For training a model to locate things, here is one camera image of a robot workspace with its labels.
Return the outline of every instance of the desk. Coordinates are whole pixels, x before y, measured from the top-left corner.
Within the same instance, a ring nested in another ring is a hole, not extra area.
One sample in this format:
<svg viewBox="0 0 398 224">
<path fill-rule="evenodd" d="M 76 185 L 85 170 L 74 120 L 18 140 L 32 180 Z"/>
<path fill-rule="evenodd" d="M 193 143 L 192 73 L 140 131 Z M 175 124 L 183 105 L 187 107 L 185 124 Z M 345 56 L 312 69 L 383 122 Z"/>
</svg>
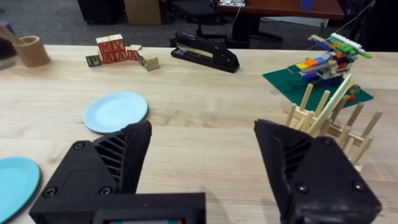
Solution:
<svg viewBox="0 0 398 224">
<path fill-rule="evenodd" d="M 249 47 L 249 35 L 278 38 L 259 32 L 260 18 L 263 16 L 300 16 L 321 19 L 343 19 L 344 12 L 337 0 L 314 1 L 311 10 L 301 9 L 302 0 L 246 0 L 246 6 L 236 18 L 230 47 Z M 219 12 L 236 15 L 238 7 L 219 6 Z"/>
<path fill-rule="evenodd" d="M 46 183 L 76 140 L 99 135 L 83 124 L 95 99 L 133 91 L 149 104 L 152 140 L 138 193 L 206 192 L 209 224 L 277 224 L 279 213 L 253 132 L 262 118 L 283 123 L 289 101 L 261 74 L 285 68 L 320 52 L 233 50 L 241 68 L 230 74 L 170 56 L 153 48 L 160 68 L 138 62 L 88 68 L 96 47 L 46 46 L 53 59 L 39 68 L 22 65 L 0 71 L 0 158 L 24 156 L 42 168 Z M 375 223 L 398 219 L 398 54 L 359 59 L 354 80 L 375 96 L 355 128 L 383 110 L 374 141 L 361 160 L 362 175 L 383 203 Z M 354 108 L 344 109 L 345 122 Z M 13 224 L 32 224 L 26 215 Z"/>
</svg>

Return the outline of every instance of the cup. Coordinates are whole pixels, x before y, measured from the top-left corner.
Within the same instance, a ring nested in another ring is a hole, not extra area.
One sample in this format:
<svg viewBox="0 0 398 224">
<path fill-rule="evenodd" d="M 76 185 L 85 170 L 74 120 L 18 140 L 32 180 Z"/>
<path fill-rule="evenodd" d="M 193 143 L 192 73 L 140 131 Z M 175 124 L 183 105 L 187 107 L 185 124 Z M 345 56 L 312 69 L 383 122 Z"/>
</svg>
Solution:
<svg viewBox="0 0 398 224">
<path fill-rule="evenodd" d="M 32 35 L 20 39 L 25 43 L 13 46 L 26 67 L 38 67 L 50 61 L 40 37 Z"/>
</svg>

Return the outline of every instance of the light blue plate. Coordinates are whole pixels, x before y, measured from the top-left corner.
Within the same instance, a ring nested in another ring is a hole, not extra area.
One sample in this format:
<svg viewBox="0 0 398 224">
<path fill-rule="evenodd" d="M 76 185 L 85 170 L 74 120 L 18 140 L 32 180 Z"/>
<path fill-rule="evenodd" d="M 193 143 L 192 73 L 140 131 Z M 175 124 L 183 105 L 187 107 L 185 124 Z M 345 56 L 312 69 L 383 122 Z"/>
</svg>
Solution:
<svg viewBox="0 0 398 224">
<path fill-rule="evenodd" d="M 36 191 L 40 169 L 30 159 L 0 159 L 0 223 L 15 215 Z"/>
<path fill-rule="evenodd" d="M 145 99 L 135 93 L 112 93 L 94 101 L 86 110 L 86 126 L 97 133 L 120 131 L 140 122 L 148 112 Z"/>
</svg>

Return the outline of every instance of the office chair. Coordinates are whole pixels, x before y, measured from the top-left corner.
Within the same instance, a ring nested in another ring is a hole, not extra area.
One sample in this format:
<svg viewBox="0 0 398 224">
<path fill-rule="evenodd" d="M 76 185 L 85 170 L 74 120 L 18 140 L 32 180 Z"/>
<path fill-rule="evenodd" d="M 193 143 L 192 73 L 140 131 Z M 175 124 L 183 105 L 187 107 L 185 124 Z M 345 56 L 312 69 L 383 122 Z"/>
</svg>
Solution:
<svg viewBox="0 0 398 224">
<path fill-rule="evenodd" d="M 206 24 L 208 21 L 213 21 L 219 14 L 216 12 L 215 1 L 209 0 L 188 0 L 173 2 L 173 7 L 176 11 L 187 17 L 187 22 L 198 24 L 196 35 L 205 39 L 224 39 L 226 42 L 226 35 L 217 34 L 204 34 L 201 25 Z"/>
</svg>

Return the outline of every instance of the alphabet block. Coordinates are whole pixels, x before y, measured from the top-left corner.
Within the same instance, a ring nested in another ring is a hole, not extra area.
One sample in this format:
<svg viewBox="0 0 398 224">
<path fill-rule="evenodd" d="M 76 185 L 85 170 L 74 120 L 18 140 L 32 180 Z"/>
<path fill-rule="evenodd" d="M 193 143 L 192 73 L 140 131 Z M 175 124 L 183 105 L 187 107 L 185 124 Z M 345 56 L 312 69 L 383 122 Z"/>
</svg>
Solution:
<svg viewBox="0 0 398 224">
<path fill-rule="evenodd" d="M 112 52 L 110 40 L 111 39 L 109 37 L 100 37 L 96 39 L 101 54 Z"/>
<path fill-rule="evenodd" d="M 101 59 L 98 55 L 90 55 L 86 57 L 87 64 L 89 67 L 95 67 L 102 65 Z"/>
<path fill-rule="evenodd" d="M 138 50 L 142 50 L 141 45 L 130 45 L 130 47 L 127 49 L 127 56 L 129 57 L 129 60 L 138 61 Z"/>
<path fill-rule="evenodd" d="M 115 62 L 113 53 L 102 54 L 102 60 L 104 63 L 113 63 Z"/>
<path fill-rule="evenodd" d="M 115 62 L 122 62 L 127 60 L 127 54 L 125 50 L 113 53 Z"/>
<path fill-rule="evenodd" d="M 125 50 L 124 40 L 121 34 L 111 35 L 109 36 L 110 46 L 113 52 L 120 52 Z"/>
<path fill-rule="evenodd" d="M 139 63 L 147 70 L 151 71 L 160 68 L 157 56 L 149 50 L 137 51 L 139 56 Z"/>
</svg>

